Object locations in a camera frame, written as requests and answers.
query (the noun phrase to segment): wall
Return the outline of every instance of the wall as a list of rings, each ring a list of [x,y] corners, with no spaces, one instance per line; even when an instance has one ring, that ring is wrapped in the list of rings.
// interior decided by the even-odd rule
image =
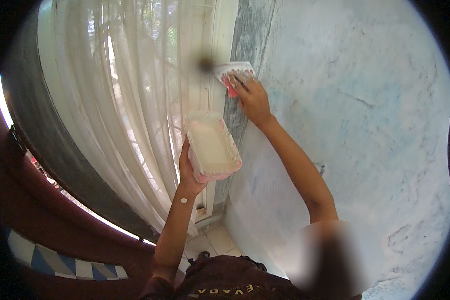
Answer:
[[[339,218],[381,240],[383,274],[364,299],[411,298],[450,227],[450,74],[425,22],[406,1],[278,1],[259,79]],[[283,247],[308,211],[251,122],[241,155],[224,222],[244,255],[284,276]]]
[[[43,299],[136,299],[152,275],[155,248],[98,221],[60,194],[22,155],[0,112],[0,221],[61,254],[123,266],[129,279],[88,281],[21,268]],[[180,273],[178,280],[183,279]]]

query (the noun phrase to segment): white tile floor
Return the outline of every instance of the white tile floor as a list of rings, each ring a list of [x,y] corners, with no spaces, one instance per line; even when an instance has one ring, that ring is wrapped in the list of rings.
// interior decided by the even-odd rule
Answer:
[[[241,256],[242,252],[235,245],[232,237],[220,222],[206,226],[198,231],[199,236],[189,238],[185,243],[184,254],[187,259],[197,259],[202,251],[210,252],[210,256]]]

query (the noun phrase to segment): right hand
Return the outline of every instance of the right hand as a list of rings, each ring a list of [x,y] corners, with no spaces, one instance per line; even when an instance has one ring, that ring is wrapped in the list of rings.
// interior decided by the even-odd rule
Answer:
[[[244,75],[231,71],[227,75],[238,93],[238,107],[253,124],[261,129],[273,119],[268,103],[268,94],[264,87],[252,73]]]

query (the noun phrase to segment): left hand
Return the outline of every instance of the left hand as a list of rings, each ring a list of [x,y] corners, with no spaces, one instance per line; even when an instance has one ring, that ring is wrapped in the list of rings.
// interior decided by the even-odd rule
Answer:
[[[207,186],[206,183],[198,183],[193,177],[192,163],[189,160],[190,142],[188,138],[185,138],[183,143],[182,153],[178,164],[180,166],[180,186],[185,191],[191,192],[194,196],[200,194]]]

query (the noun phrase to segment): person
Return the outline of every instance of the person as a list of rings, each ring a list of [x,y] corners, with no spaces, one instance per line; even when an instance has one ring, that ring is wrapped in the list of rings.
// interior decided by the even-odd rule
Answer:
[[[262,84],[254,76],[235,71],[228,73],[228,77],[239,95],[238,106],[268,138],[282,160],[308,208],[310,223],[338,220],[334,198],[325,181],[271,113]],[[289,280],[267,273],[263,265],[248,257],[210,258],[205,252],[187,269],[183,282],[174,288],[195,198],[206,186],[193,177],[189,148],[186,139],[179,159],[180,184],[157,242],[152,277],[140,299],[316,299]],[[352,299],[361,299],[361,295]]]

